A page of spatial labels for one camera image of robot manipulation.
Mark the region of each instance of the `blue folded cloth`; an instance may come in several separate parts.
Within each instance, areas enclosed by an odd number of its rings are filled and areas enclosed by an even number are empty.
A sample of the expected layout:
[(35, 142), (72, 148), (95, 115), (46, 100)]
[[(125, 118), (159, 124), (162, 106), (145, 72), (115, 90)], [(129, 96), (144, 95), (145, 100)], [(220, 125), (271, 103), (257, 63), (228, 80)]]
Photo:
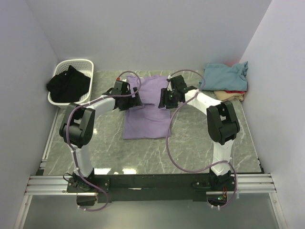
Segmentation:
[(206, 91), (247, 91), (248, 61), (229, 67), (223, 63), (209, 63), (204, 70)]

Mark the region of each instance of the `marble tabletop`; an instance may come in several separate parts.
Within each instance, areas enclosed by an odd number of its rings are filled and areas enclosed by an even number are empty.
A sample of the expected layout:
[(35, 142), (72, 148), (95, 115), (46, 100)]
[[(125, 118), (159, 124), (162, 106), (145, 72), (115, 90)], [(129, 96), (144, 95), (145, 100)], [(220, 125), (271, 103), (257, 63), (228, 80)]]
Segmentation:
[[(113, 87), (121, 71), (101, 71), (93, 76), (91, 99), (99, 97)], [(168, 76), (173, 71), (136, 71), (140, 77)], [(188, 86), (198, 86), (200, 77), (182, 73)], [(216, 98), (213, 92), (205, 92)], [(240, 123), (240, 132), (232, 148), (232, 164), (236, 171), (261, 172), (255, 147), (238, 100), (232, 101)], [(59, 127), (65, 110), (60, 109), (54, 135), (44, 170), (44, 175), (63, 175), (73, 172), (68, 146), (59, 136)], [(96, 174), (163, 174), (181, 173), (169, 160), (165, 139), (123, 140), (124, 111), (118, 109), (98, 117), (94, 123), (93, 137), (89, 143), (90, 158)], [(213, 142), (208, 135), (206, 116), (196, 108), (186, 105), (175, 117), (169, 139), (171, 153), (176, 162), (187, 169), (203, 168), (212, 162)]]

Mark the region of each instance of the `laundry basket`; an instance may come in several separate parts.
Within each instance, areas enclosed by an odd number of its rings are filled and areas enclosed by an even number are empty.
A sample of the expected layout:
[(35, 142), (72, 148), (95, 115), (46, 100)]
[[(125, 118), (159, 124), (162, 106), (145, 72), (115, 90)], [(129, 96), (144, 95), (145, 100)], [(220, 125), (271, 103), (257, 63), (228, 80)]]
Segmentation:
[[(90, 86), (89, 91), (82, 95), (80, 100), (78, 102), (75, 102), (77, 104), (85, 103), (90, 101), (91, 98), (91, 92), (92, 92), (92, 80), (93, 80), (93, 63), (92, 61), (86, 60), (86, 59), (75, 59), (75, 60), (67, 60), (60, 62), (54, 71), (53, 77), (55, 75), (58, 75), (59, 73), (62, 73), (63, 71), (68, 70), (69, 66), (74, 67), (77, 71), (83, 73), (84, 75), (91, 78), (90, 80)], [(56, 103), (52, 101), (51, 93), (48, 94), (48, 100), (51, 104), (58, 106), (59, 108), (66, 109), (70, 103)]]

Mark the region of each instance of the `black garment in basket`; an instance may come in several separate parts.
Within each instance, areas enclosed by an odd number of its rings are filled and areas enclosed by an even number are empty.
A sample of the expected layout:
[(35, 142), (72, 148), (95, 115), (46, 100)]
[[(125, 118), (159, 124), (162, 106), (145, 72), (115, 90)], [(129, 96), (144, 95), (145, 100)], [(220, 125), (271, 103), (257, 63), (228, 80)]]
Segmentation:
[(47, 89), (56, 103), (78, 102), (89, 91), (90, 80), (70, 65), (67, 71), (55, 75), (49, 81)]

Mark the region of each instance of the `basket rim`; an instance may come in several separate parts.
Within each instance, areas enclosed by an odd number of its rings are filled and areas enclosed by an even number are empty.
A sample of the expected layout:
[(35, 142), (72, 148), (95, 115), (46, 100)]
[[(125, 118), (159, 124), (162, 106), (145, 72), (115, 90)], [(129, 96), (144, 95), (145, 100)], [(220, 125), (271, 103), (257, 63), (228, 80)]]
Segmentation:
[[(89, 91), (88, 91), (88, 95), (83, 99), (83, 100), (80, 100), (80, 101), (77, 101), (77, 102), (74, 102), (75, 104), (81, 104), (81, 103), (84, 103), (90, 96), (91, 96), (91, 92), (92, 92), (92, 78), (93, 78), (93, 69), (94, 69), (94, 64), (92, 61), (90, 60), (87, 60), (87, 59), (70, 59), (70, 60), (65, 60), (65, 61), (62, 61), (60, 62), (56, 67), (55, 67), (55, 70), (53, 72), (53, 76), (51, 78), (53, 78), (56, 74), (56, 71), (57, 69), (59, 68), (60, 65), (62, 65), (63, 63), (66, 63), (66, 62), (73, 62), (73, 61), (84, 61), (84, 62), (89, 62), (91, 65), (92, 65), (92, 76), (90, 78), (90, 85), (89, 85)], [(52, 105), (56, 105), (56, 106), (68, 106), (70, 103), (56, 103), (54, 102), (52, 99), (51, 99), (51, 93), (48, 92), (48, 100), (49, 102), (52, 104)]]

